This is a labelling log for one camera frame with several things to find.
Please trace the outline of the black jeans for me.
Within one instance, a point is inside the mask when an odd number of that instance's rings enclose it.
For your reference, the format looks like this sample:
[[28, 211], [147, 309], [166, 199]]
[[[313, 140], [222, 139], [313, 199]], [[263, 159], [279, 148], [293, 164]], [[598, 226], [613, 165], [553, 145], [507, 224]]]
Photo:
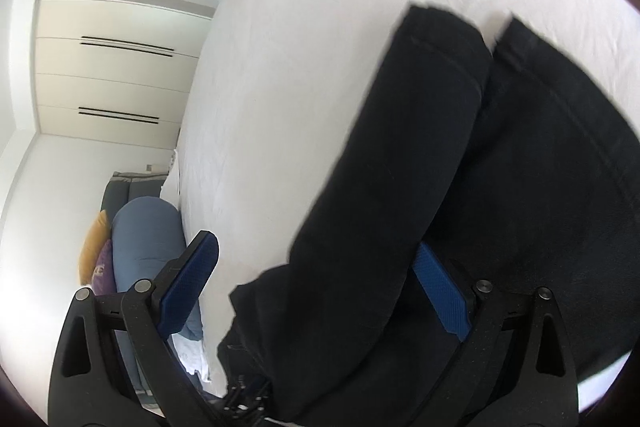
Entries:
[[[520, 20], [493, 48], [413, 5], [285, 265], [233, 291], [218, 348], [233, 426], [416, 426], [459, 346], [413, 273], [552, 291], [577, 386], [639, 339], [639, 139]], [[575, 426], [638, 421], [639, 375]]]

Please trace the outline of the purple pillow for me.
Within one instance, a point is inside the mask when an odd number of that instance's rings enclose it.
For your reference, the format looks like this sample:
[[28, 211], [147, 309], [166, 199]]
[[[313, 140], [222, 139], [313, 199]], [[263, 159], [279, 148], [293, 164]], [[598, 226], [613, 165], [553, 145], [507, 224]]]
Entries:
[[107, 239], [96, 259], [90, 286], [97, 296], [114, 294], [116, 291], [111, 239]]

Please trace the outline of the yellow pillow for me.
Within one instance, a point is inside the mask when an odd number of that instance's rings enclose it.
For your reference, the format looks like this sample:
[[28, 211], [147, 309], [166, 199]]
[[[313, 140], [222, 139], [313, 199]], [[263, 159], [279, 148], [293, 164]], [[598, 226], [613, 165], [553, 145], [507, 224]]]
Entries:
[[96, 269], [96, 262], [102, 248], [111, 238], [111, 225], [105, 210], [101, 210], [94, 219], [82, 245], [78, 259], [78, 277], [80, 285], [88, 285]]

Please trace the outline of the blue rolled duvet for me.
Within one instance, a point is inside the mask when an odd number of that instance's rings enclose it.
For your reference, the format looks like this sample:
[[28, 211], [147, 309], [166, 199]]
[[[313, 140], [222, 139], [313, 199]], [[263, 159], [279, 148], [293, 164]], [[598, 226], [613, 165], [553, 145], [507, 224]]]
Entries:
[[170, 260], [186, 250], [180, 212], [159, 197], [127, 202], [112, 223], [113, 270], [123, 293], [138, 280], [154, 280]]

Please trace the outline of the grey headboard cushion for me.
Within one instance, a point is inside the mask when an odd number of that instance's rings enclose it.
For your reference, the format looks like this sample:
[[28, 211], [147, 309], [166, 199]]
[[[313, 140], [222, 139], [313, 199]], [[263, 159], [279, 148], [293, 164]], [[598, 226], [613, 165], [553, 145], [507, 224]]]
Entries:
[[114, 172], [107, 182], [101, 209], [112, 219], [119, 209], [138, 197], [158, 197], [167, 173]]

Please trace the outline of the cream wardrobe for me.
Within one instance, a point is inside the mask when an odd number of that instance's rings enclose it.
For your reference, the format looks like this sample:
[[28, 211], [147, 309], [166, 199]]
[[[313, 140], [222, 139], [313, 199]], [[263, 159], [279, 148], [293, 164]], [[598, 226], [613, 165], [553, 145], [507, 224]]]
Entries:
[[40, 0], [41, 132], [174, 148], [213, 14], [180, 2]]

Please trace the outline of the white bed mattress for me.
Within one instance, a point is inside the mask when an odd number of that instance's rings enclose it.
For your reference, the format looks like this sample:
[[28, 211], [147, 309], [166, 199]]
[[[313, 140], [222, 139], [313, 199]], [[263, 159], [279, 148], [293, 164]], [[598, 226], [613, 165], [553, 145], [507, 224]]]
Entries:
[[186, 104], [176, 169], [183, 232], [213, 232], [220, 259], [201, 295], [207, 390], [230, 293], [283, 265], [341, 153], [410, 4], [458, 14], [493, 43], [522, 20], [639, 118], [639, 13], [628, 0], [222, 0]]

